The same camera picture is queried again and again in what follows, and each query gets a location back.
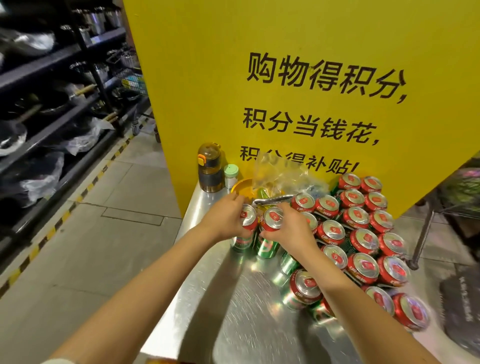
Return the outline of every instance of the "white jar with green lid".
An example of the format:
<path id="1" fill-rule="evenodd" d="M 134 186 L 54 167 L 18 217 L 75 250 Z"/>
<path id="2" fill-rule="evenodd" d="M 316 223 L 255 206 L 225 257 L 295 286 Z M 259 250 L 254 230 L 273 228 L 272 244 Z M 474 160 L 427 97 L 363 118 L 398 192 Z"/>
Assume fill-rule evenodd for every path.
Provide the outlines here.
<path id="1" fill-rule="evenodd" d="M 225 175 L 225 187 L 230 193 L 232 187 L 238 182 L 239 168 L 235 164 L 227 164 L 223 168 L 223 174 Z"/>

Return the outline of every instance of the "stainless steel table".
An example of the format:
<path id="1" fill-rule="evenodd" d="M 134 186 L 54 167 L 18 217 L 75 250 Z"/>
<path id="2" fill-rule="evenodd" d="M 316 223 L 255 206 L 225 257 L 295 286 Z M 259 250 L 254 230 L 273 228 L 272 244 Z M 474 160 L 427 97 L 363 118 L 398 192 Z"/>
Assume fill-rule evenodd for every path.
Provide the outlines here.
<path id="1" fill-rule="evenodd" d="M 226 193 L 197 184 L 177 240 Z M 202 363 L 361 363 L 342 327 L 317 326 L 308 313 L 280 300 L 288 277 L 278 259 L 231 251 L 230 241 L 210 249 L 179 289 L 142 347 L 152 356 Z"/>

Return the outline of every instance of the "bottle lid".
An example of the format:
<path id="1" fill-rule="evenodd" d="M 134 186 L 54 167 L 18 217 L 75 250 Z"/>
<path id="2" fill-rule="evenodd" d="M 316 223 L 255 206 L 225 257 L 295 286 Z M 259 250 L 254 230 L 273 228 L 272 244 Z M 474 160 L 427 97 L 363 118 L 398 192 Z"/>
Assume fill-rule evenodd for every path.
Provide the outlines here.
<path id="1" fill-rule="evenodd" d="M 223 172 L 225 173 L 225 177 L 233 178 L 238 176 L 239 168 L 235 164 L 227 164 L 223 168 Z"/>

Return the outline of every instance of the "floor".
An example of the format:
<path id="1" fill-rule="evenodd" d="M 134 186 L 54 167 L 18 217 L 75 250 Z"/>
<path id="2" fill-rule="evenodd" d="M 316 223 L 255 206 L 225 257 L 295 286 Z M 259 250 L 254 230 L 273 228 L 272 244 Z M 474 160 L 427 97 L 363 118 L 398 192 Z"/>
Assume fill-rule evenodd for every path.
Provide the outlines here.
<path id="1" fill-rule="evenodd" d="M 172 246 L 180 227 L 173 187 L 154 121 L 112 162 L 72 216 L 0 300 L 0 363 L 39 364 L 120 287 Z M 124 140 L 93 168 L 50 222 L 40 240 L 68 210 Z M 411 243 L 425 209 L 411 208 L 396 231 Z M 22 252 L 0 275 L 3 283 L 29 254 Z M 430 328 L 415 337 L 445 364 L 480 364 L 442 331 L 438 283 L 474 261 L 442 216 L 436 216 L 406 291 L 431 308 Z M 139 354 L 135 364 L 144 364 Z"/>

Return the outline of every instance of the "yellow sign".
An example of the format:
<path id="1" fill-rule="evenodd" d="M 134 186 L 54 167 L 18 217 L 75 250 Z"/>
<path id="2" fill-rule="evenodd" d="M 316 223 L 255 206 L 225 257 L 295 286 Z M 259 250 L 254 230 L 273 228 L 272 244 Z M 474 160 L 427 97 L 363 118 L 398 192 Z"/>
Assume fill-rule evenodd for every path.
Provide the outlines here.
<path id="1" fill-rule="evenodd" d="M 478 1 L 125 5 L 182 212 L 204 142 L 374 175 L 394 217 L 479 148 Z"/>

